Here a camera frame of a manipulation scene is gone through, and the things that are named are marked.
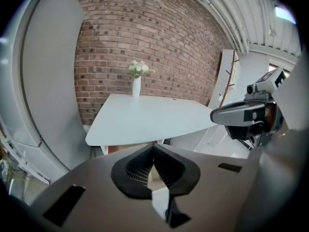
pipe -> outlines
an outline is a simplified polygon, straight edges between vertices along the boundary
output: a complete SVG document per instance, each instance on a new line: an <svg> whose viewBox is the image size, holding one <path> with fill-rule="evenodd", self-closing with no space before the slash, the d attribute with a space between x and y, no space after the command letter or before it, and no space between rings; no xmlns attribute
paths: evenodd
<svg viewBox="0 0 309 232"><path fill-rule="evenodd" d="M243 43L245 45L246 52L248 53L249 52L249 46L248 46L246 35L245 35L244 31L243 31L243 25L241 23L241 20L240 20L239 16L237 15L237 12L235 11L235 9L234 9L232 3L230 2L230 0L223 0L223 2L227 6L228 10L232 14L232 16L233 16L233 18L234 18L234 20L236 22L238 30L240 31L240 35L241 35L242 41L243 41Z"/></svg>
<svg viewBox="0 0 309 232"><path fill-rule="evenodd" d="M217 14L217 16L219 17L219 19L222 21L222 23L224 24L224 26L227 28L227 31L230 35L230 37L232 38L232 45L234 48L237 48L237 50L240 52L238 45L236 44L236 40L233 36L233 33L231 32L229 26L227 25L226 21L223 19L223 17L221 16L221 14L219 13L219 11L216 9L216 7L213 6L213 4L209 1L209 0L205 0L206 3L214 10L214 12Z"/></svg>
<svg viewBox="0 0 309 232"><path fill-rule="evenodd" d="M11 195L11 191L12 191L12 187L13 187L13 182L14 182L14 179L11 179L10 187L9 187L9 195Z"/></svg>
<svg viewBox="0 0 309 232"><path fill-rule="evenodd" d="M243 44L241 42L240 36L238 34L238 32L236 31L237 27L235 26L235 23L233 22L232 18L230 17L230 15L227 13L226 9L223 7L223 5L218 1L218 0L211 0L213 1L216 6L219 8L219 10L222 12L224 18L226 18L227 22L230 25L230 28L235 29L233 30L234 35L236 37L237 43L240 46L240 52L244 53L244 48L243 48Z"/></svg>
<svg viewBox="0 0 309 232"><path fill-rule="evenodd" d="M260 3L260 7L262 10L262 19L263 19L263 25L264 25L264 45L268 46L268 19L267 19L267 12L266 12L266 8L264 6L263 0L258 0Z"/></svg>

gray surface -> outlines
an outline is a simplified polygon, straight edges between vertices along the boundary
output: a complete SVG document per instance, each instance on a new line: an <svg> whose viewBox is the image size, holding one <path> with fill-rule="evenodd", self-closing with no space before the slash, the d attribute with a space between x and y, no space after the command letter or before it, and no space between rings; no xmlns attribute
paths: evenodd
<svg viewBox="0 0 309 232"><path fill-rule="evenodd" d="M245 160L165 147L193 160L201 169L201 178L193 191L176 198L178 208L192 218L178 228L170 228L160 218L151 200L127 198L111 180L113 164L139 149L139 146L81 164L47 188L32 208L43 214L70 185L78 185L85 187L86 191L63 225L70 231L233 230L246 193L254 181L260 151L256 150L251 158ZM217 165L222 162L244 166L245 171L237 174L218 168Z"/></svg>
<svg viewBox="0 0 309 232"><path fill-rule="evenodd" d="M225 126L251 126L253 120L245 120L245 112L264 108L265 104L261 102L240 102L239 104L231 103L218 107L212 114L212 120L214 123Z"/></svg>
<svg viewBox="0 0 309 232"><path fill-rule="evenodd" d="M263 147L260 169L240 214L239 231L263 225L292 197L308 160L308 134L309 129L290 130Z"/></svg>
<svg viewBox="0 0 309 232"><path fill-rule="evenodd" d="M40 0L23 48L29 111L43 140L69 169L90 155L74 90L74 54L83 16L77 0Z"/></svg>
<svg viewBox="0 0 309 232"><path fill-rule="evenodd" d="M38 146L40 138L28 115L20 80L20 52L26 24L38 0L24 0L0 42L0 122L11 139Z"/></svg>

gray floor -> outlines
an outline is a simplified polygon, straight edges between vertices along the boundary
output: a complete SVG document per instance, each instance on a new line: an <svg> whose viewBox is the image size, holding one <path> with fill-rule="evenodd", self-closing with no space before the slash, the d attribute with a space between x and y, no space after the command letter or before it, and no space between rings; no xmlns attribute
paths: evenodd
<svg viewBox="0 0 309 232"><path fill-rule="evenodd" d="M92 147L90 159L94 157L103 156L103 152L100 147ZM41 181L27 177L23 173L13 174L13 184L11 189L11 195L22 200L28 205L31 205L33 201L43 192L48 185Z"/></svg>

window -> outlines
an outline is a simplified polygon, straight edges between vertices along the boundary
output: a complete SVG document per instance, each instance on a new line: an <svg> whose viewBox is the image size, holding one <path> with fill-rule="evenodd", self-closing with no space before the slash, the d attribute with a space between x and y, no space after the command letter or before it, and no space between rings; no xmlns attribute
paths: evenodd
<svg viewBox="0 0 309 232"><path fill-rule="evenodd" d="M291 13L283 8L280 7L275 7L275 12L276 12L276 17L288 20L294 24L296 24L295 19L293 18L293 16L291 15Z"/></svg>
<svg viewBox="0 0 309 232"><path fill-rule="evenodd" d="M270 64L269 68L268 68L268 72L273 71L273 70L275 70L277 68L278 68L277 66ZM283 72L284 72L284 75L285 75L286 78L288 78L290 76L290 73L288 71L283 70Z"/></svg>

white panel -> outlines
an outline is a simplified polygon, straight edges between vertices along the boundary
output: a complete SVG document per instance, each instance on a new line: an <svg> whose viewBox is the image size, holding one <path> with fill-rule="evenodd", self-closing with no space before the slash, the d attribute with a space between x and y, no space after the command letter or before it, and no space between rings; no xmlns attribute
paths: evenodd
<svg viewBox="0 0 309 232"><path fill-rule="evenodd" d="M239 7L239 5L237 3L238 0L230 0L230 1L231 1L234 9L236 10L237 14L239 15L239 17L241 19L241 22L242 22L242 24L244 26L243 31L244 31L244 33L246 35L246 38L250 40L250 38L249 38L249 30L248 30L249 27L248 27L248 24L247 24L248 20L245 18L245 14L242 12L243 8Z"/></svg>
<svg viewBox="0 0 309 232"><path fill-rule="evenodd" d="M246 1L246 5L248 7L248 11L250 13L250 18L253 22L253 27L250 28L249 30L252 30L253 33L252 35L254 35L254 43L258 43L258 35L257 35L257 27L258 27L258 22L257 22L257 19L256 19L256 16L254 15L254 13L256 13L254 11L254 8L253 8L253 5L252 5L252 0L245 0Z"/></svg>
<svg viewBox="0 0 309 232"><path fill-rule="evenodd" d="M74 89L74 55L83 16L78 0L40 0L22 58L33 121L54 156L69 169L90 154Z"/></svg>
<svg viewBox="0 0 309 232"><path fill-rule="evenodd" d="M285 20L281 18L276 18L275 23L276 23L275 30L277 35L273 37L274 38L273 48L281 50L282 38L285 37L283 34Z"/></svg>
<svg viewBox="0 0 309 232"><path fill-rule="evenodd" d="M296 45L295 42L298 39L298 36L297 36L298 32L297 32L297 28L292 23L288 23L288 28L289 28L289 31L290 31L290 40L284 42L285 43L284 49L288 53L292 53L292 51L295 50L294 45Z"/></svg>
<svg viewBox="0 0 309 232"><path fill-rule="evenodd" d="M247 0L235 0L237 7L240 9L242 18L245 20L246 30L248 33L248 39L250 43L257 43L256 35L253 30L254 24L252 19L252 14L250 12Z"/></svg>
<svg viewBox="0 0 309 232"><path fill-rule="evenodd" d="M209 144L211 146L216 146L219 144L225 137L227 136L227 132L225 126L219 125L213 137L210 139Z"/></svg>
<svg viewBox="0 0 309 232"><path fill-rule="evenodd" d="M24 0L0 42L0 123L8 137L30 146L38 146L41 139L31 122L22 92L20 51L25 27L37 1Z"/></svg>
<svg viewBox="0 0 309 232"><path fill-rule="evenodd" d="M180 149L192 151L198 146L208 130L209 129L199 130L190 134L172 137L170 139L170 145Z"/></svg>
<svg viewBox="0 0 309 232"><path fill-rule="evenodd" d="M269 29L275 29L276 24L275 24L275 7L271 3L271 0L265 0L265 9L268 10L269 14ZM274 45L275 38L274 37L268 37L268 45L273 46Z"/></svg>
<svg viewBox="0 0 309 232"><path fill-rule="evenodd" d="M262 44L264 42L263 35L263 19L262 19L262 10L260 9L257 0L249 0L250 6L252 8L254 23L257 35L257 43Z"/></svg>
<svg viewBox="0 0 309 232"><path fill-rule="evenodd" d="M296 64L298 61L298 58L293 56L292 54L280 51L278 49L274 49L272 47L267 47L263 45L257 45L257 44L250 44L250 51L252 52L259 52L266 55L271 55L277 58L281 58L282 60L285 60L293 65Z"/></svg>
<svg viewBox="0 0 309 232"><path fill-rule="evenodd" d="M209 141L212 139L212 137L214 136L214 134L216 133L217 129L219 128L219 125L210 127L207 131L207 133L205 134L204 138L202 139L202 141L199 143L199 145L197 146L197 150L200 152L201 150L204 149L204 147L206 147L206 145L209 143Z"/></svg>
<svg viewBox="0 0 309 232"><path fill-rule="evenodd" d="M260 5L261 11L262 11L264 45L268 46L269 17L268 17L268 13L267 13L267 10L266 10L266 5L264 3L264 0L258 0L258 3Z"/></svg>
<svg viewBox="0 0 309 232"><path fill-rule="evenodd" d="M233 154L236 154L238 158L245 159L248 157L249 152L241 142L232 140L229 136L226 136L218 145L206 145L200 151L200 153L223 157L232 157Z"/></svg>
<svg viewBox="0 0 309 232"><path fill-rule="evenodd" d="M298 47L297 47L296 49L297 49L297 50L295 51L295 55L296 55L296 56L300 56L300 55L301 55L300 44L298 45Z"/></svg>
<svg viewBox="0 0 309 232"><path fill-rule="evenodd" d="M229 79L229 74L226 71L228 72L231 71L233 54L234 50L223 50L222 52L219 75L217 78L215 88L212 92L211 100L208 104L208 107L211 109L215 109L220 106L221 101L219 100L219 98L220 96L223 96L225 93L225 89Z"/></svg>

